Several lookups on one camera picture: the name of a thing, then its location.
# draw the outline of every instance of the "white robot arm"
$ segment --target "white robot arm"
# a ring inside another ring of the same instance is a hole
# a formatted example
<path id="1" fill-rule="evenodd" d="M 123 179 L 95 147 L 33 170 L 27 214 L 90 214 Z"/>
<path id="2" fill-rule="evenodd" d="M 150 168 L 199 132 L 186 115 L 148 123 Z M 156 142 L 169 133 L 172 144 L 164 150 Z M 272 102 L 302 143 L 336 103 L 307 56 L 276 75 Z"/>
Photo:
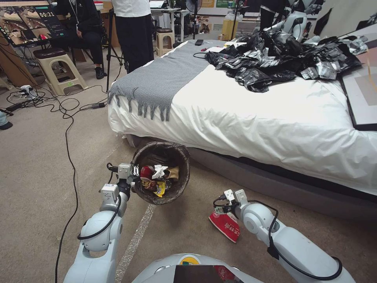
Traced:
<path id="1" fill-rule="evenodd" d="M 297 6 L 301 3 L 303 9 L 301 11 L 297 10 Z M 290 0 L 291 8 L 287 8 L 289 15 L 287 18 L 270 28 L 265 28 L 265 31 L 269 30 L 282 30 L 285 33 L 292 34 L 298 42 L 301 42 L 304 38 L 304 30 L 307 24 L 307 15 L 319 13 L 322 6 L 314 4 L 315 0 Z"/>
<path id="2" fill-rule="evenodd" d="M 130 199 L 130 189 L 139 174 L 138 167 L 125 163 L 118 167 L 108 166 L 108 169 L 117 172 L 119 181 L 117 185 L 105 184 L 100 190 L 102 206 L 99 212 L 84 223 L 77 237 L 80 240 L 79 248 L 64 283 L 113 283 L 115 280 L 115 257 L 123 229 L 122 217 Z M 228 200 L 229 204 L 216 204 L 218 200 Z M 296 229 L 285 226 L 277 219 L 277 210 L 274 216 L 269 209 L 271 207 L 258 201 L 248 201 L 243 190 L 234 194 L 232 190 L 225 191 L 224 195 L 214 201 L 214 207 L 218 213 L 234 213 L 251 233 L 268 246 L 268 253 L 297 282 L 355 283 L 340 260 L 330 257 Z M 90 252 L 100 251 L 106 253 L 98 258 L 90 255 Z M 204 265 L 226 266 L 244 282 L 260 282 L 224 262 L 197 256 Z M 151 263 L 134 282 L 172 282 L 175 266 L 180 264 L 181 257 L 182 255 L 172 255 Z"/>
<path id="3" fill-rule="evenodd" d="M 123 229 L 122 217 L 130 198 L 131 168 L 132 165 L 126 163 L 109 168 L 118 173 L 118 184 L 105 184 L 100 190 L 102 206 L 99 212 L 84 223 L 77 237 L 80 240 L 79 249 L 64 283 L 114 283 L 115 257 Z M 90 252 L 101 251 L 106 251 L 101 257 L 90 255 Z"/>
<path id="4" fill-rule="evenodd" d="M 340 260 L 329 256 L 299 231 L 279 221 L 277 210 L 274 216 L 265 204 L 258 201 L 250 203 L 244 190 L 236 191 L 234 195 L 228 190 L 224 195 L 233 203 L 233 213 L 247 230 L 268 246 L 268 253 L 276 258 L 297 282 L 355 283 L 349 272 L 342 267 Z M 226 212 L 224 207 L 215 209 L 220 213 Z"/>

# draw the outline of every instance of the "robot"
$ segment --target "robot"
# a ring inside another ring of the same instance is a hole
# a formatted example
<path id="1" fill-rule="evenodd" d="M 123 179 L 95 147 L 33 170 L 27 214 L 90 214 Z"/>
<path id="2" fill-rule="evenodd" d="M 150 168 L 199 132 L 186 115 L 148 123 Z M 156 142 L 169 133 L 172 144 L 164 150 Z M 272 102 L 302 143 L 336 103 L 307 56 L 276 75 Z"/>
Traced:
<path id="1" fill-rule="evenodd" d="M 301 42 L 304 38 L 307 15 L 318 14 L 322 8 L 322 5 L 315 4 L 316 2 L 317 0 L 289 0 L 291 8 L 285 10 L 288 14 L 286 19 L 264 30 L 281 30 L 292 34 L 298 42 Z"/>
<path id="2" fill-rule="evenodd" d="M 88 219 L 78 236 L 76 259 L 64 283 L 112 283 L 115 280 L 115 256 L 123 230 L 122 217 L 138 179 L 132 164 L 108 166 L 119 181 L 105 184 L 100 211 Z M 294 228 L 277 219 L 278 211 L 256 200 L 248 200 L 244 190 L 227 190 L 214 202 L 217 213 L 233 213 L 249 232 L 267 245 L 267 252 L 300 283 L 355 283 L 339 259 L 329 256 Z M 106 253 L 90 256 L 90 251 Z M 159 282 L 245 282 L 261 283 L 256 278 L 227 263 L 198 254 L 175 254 L 152 262 L 133 283 Z"/>

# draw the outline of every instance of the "black shoe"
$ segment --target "black shoe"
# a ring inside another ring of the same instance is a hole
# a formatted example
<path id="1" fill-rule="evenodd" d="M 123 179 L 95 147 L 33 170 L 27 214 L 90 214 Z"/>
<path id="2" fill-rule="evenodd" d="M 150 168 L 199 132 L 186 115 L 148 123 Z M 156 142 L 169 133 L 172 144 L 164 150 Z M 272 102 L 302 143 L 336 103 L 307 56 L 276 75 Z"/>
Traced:
<path id="1" fill-rule="evenodd" d="M 6 123 L 5 125 L 0 126 L 0 130 L 9 129 L 13 124 L 11 122 Z"/>
<path id="2" fill-rule="evenodd" d="M 107 74 L 103 72 L 101 67 L 95 68 L 95 77 L 97 79 L 103 79 L 103 77 L 105 77 L 105 76 L 107 76 Z"/>

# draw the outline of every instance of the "electric fan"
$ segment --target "electric fan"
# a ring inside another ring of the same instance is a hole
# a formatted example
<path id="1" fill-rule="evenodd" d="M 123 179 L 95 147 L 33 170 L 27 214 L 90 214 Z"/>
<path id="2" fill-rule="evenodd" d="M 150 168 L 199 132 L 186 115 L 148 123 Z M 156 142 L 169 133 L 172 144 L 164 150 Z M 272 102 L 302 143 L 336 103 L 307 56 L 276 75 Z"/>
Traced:
<path id="1" fill-rule="evenodd" d="M 196 16 L 201 8 L 201 0 L 186 0 L 187 10 L 194 13 L 194 21 L 192 23 L 192 39 L 195 39 L 196 33 Z"/>

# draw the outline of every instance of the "woven wastebasket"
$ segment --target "woven wastebasket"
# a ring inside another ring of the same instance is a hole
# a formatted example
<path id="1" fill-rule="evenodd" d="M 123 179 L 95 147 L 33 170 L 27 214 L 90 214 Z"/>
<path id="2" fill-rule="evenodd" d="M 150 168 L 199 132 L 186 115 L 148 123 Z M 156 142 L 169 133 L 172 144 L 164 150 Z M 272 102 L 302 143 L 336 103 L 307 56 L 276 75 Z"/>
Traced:
<path id="1" fill-rule="evenodd" d="M 168 141 L 147 143 L 136 151 L 132 164 L 139 165 L 139 168 L 157 164 L 179 167 L 178 181 L 174 182 L 162 197 L 145 190 L 140 182 L 135 184 L 133 191 L 151 204 L 160 205 L 174 201 L 183 194 L 190 179 L 190 154 L 187 147 L 178 143 Z"/>

